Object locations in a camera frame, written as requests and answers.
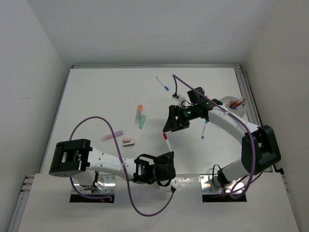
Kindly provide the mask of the red ballpoint pen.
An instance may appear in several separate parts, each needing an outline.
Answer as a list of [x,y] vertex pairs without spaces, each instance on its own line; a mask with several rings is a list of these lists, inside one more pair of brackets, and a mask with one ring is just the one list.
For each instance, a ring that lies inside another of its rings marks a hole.
[[236,100],[232,100],[229,103],[229,107],[231,109],[236,109],[239,106],[242,106],[245,103],[246,99],[245,98],[240,98],[240,99],[236,99]]

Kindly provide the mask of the teal capped white marker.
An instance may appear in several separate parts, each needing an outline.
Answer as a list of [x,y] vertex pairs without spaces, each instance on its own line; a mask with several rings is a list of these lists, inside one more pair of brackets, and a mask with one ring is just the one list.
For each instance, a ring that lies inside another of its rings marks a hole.
[[208,121],[205,120],[205,123],[204,123],[204,126],[203,126],[203,130],[202,130],[202,134],[201,134],[201,139],[205,138],[205,131],[206,131],[207,125],[208,125]]

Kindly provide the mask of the blue capped white marker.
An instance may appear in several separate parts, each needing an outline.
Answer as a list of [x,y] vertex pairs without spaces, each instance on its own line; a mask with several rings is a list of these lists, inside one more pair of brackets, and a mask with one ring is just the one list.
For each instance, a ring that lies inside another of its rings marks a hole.
[[156,77],[157,81],[163,86],[163,88],[166,90],[166,91],[169,91],[169,88],[159,79],[159,77],[157,76]]

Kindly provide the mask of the red capped white marker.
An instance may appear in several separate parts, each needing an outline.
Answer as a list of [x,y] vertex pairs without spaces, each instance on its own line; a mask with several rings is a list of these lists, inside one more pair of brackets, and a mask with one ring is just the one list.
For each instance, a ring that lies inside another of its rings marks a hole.
[[166,133],[163,133],[163,136],[164,136],[165,142],[166,142],[166,144],[168,146],[169,152],[172,152],[172,148],[171,148],[171,145],[169,143],[169,140],[168,140],[168,137],[167,137]]

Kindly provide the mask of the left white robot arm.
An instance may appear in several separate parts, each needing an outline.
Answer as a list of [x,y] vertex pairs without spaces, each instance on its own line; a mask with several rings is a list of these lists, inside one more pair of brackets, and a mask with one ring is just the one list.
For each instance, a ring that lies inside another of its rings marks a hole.
[[137,184],[168,186],[176,177],[174,152],[158,157],[142,154],[135,159],[119,158],[99,151],[87,139],[59,142],[56,145],[49,174],[72,177],[82,186],[95,182],[96,172],[116,175]]

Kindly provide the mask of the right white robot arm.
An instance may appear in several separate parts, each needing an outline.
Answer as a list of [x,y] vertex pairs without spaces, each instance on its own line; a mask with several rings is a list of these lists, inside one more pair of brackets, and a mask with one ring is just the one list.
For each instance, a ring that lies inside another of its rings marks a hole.
[[241,145],[241,158],[217,173],[216,183],[225,187],[232,181],[244,176],[257,175],[281,160],[274,130],[268,126],[250,123],[229,111],[221,101],[210,100],[201,87],[187,92],[189,106],[169,106],[169,115],[163,132],[175,132],[188,128],[190,121],[201,118],[219,126]]

